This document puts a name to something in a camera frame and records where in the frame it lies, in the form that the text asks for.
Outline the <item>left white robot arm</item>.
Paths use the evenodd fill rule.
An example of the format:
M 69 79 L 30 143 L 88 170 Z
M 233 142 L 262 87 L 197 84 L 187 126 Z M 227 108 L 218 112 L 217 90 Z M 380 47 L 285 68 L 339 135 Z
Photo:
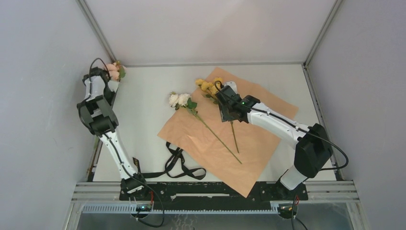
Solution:
M 109 87 L 108 71 L 91 67 L 83 77 L 85 98 L 77 104 L 79 118 L 89 132 L 97 136 L 110 152 L 121 178 L 121 200 L 143 200 L 150 188 L 139 169 L 129 160 L 122 145 L 117 127 L 118 118 L 113 111 L 116 92 Z

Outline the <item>pink fake flower stem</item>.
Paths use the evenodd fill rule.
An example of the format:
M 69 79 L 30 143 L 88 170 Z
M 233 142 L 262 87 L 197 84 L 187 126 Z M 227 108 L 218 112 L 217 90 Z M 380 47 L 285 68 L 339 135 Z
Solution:
M 121 81 L 126 76 L 126 67 L 118 60 L 107 64 L 105 68 L 109 72 L 112 81 Z

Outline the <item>yellow fake flower stem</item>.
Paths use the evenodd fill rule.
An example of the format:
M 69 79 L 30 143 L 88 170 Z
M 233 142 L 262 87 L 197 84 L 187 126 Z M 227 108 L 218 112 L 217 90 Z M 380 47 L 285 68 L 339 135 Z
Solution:
M 221 78 L 215 78 L 214 82 L 197 79 L 195 84 L 203 92 L 204 98 L 209 99 L 215 105 L 219 105 L 219 100 L 216 94 L 219 91 L 218 88 L 222 86 Z

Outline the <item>white fake flower stem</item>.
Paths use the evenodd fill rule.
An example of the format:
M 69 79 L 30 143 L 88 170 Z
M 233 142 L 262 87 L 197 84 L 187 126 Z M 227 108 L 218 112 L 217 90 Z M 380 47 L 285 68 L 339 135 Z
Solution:
M 168 103 L 171 108 L 174 108 L 175 111 L 184 108 L 189 114 L 194 116 L 199 120 L 204 127 L 206 127 L 212 135 L 227 149 L 229 153 L 237 160 L 238 163 L 242 164 L 242 161 L 235 155 L 235 153 L 219 138 L 219 136 L 208 126 L 208 124 L 203 120 L 199 115 L 197 110 L 197 103 L 192 100 L 192 96 L 188 93 L 178 94 L 176 92 L 169 93 Z

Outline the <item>orange wrapping paper sheet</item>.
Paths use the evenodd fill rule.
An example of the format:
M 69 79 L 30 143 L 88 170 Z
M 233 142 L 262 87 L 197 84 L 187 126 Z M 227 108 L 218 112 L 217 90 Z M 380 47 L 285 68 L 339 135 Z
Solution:
M 288 117 L 298 113 L 288 83 L 300 83 L 304 76 L 298 65 L 255 65 L 224 67 L 163 67 L 157 82 L 168 90 L 189 92 L 199 115 L 219 138 L 235 153 L 242 164 L 184 108 L 165 123 L 158 136 L 184 149 L 198 164 L 247 197 L 254 183 L 266 168 L 281 139 L 265 129 L 235 121 L 222 122 L 218 105 L 204 98 L 195 86 L 197 79 L 213 82 L 215 78 L 234 81 L 242 96 L 252 95 L 269 108 Z

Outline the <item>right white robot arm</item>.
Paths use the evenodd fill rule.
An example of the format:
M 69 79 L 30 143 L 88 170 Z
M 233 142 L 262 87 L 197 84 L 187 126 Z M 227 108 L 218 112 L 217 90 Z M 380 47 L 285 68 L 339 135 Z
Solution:
M 299 184 L 325 171 L 324 165 L 331 158 L 333 149 L 342 154 L 345 163 L 329 170 L 343 169 L 348 165 L 347 154 L 328 139 L 322 125 L 307 126 L 293 121 L 251 95 L 241 98 L 233 81 L 222 84 L 217 80 L 214 86 L 222 121 L 239 121 L 261 127 L 284 140 L 295 151 L 293 165 L 277 181 L 280 198 L 290 199 Z

